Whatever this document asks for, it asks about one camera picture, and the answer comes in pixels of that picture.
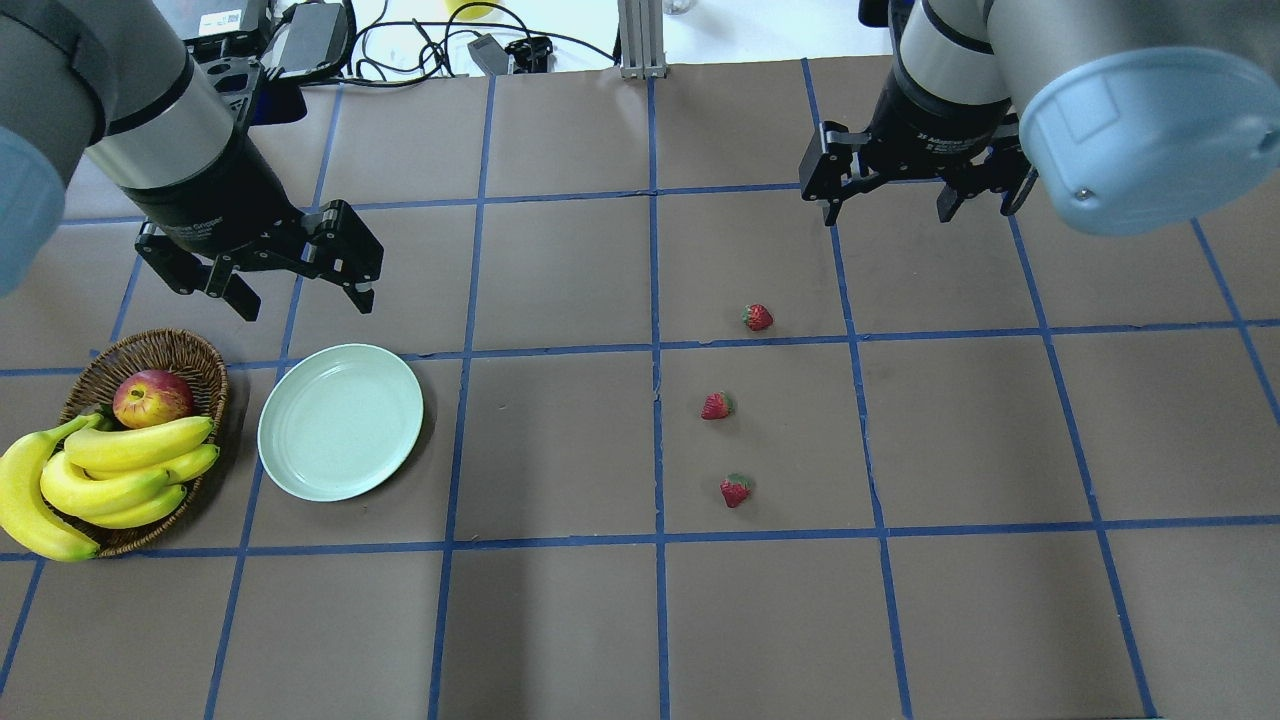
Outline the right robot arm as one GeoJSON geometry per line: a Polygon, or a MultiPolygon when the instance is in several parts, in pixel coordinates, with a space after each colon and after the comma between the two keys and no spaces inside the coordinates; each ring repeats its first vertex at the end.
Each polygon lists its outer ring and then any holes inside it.
{"type": "Polygon", "coordinates": [[[846,201],[941,181],[950,222],[1036,184],[1073,229],[1142,234],[1277,170],[1275,1],[864,1],[893,64],[867,128],[824,120],[799,167],[833,225],[846,201]]]}

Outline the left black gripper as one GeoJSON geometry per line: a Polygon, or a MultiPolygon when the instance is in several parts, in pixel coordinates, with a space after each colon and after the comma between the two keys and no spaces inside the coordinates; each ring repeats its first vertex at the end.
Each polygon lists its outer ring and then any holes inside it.
{"type": "MultiPolygon", "coordinates": [[[[374,310],[372,284],[381,275],[384,247],[360,214],[343,200],[321,211],[320,250],[315,265],[302,259],[311,234],[305,214],[246,135],[234,135],[221,154],[196,176],[160,188],[136,190],[134,204],[166,237],[209,259],[246,245],[251,252],[283,256],[285,266],[307,278],[343,288],[360,314],[374,310]]],[[[211,278],[210,296],[224,301],[246,322],[256,322],[261,299],[233,273],[211,278]]]]}

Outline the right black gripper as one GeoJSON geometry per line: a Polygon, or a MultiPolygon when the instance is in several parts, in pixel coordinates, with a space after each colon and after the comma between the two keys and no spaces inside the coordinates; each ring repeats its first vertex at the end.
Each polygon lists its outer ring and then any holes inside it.
{"type": "Polygon", "coordinates": [[[799,167],[800,195],[819,202],[824,227],[836,225],[854,196],[900,181],[943,182],[936,199],[941,223],[983,192],[1020,206],[1037,172],[1010,108],[1009,100],[964,105],[887,85],[865,129],[836,120],[815,127],[799,167]]]}

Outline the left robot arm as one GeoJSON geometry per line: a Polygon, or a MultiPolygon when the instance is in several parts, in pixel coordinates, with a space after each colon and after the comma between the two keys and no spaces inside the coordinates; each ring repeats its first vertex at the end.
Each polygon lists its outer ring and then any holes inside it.
{"type": "Polygon", "coordinates": [[[353,5],[332,9],[326,58],[291,72],[261,63],[269,40],[238,53],[229,32],[200,35],[219,46],[201,59],[154,1],[5,1],[3,292],[61,224],[88,158],[141,210],[136,251],[172,291],[220,299],[252,322],[260,300],[244,275],[287,270],[340,287],[369,314],[380,242],[344,201],[294,206],[248,135],[264,91],[287,90],[270,122],[296,120],[297,87],[349,59],[353,5]]]}

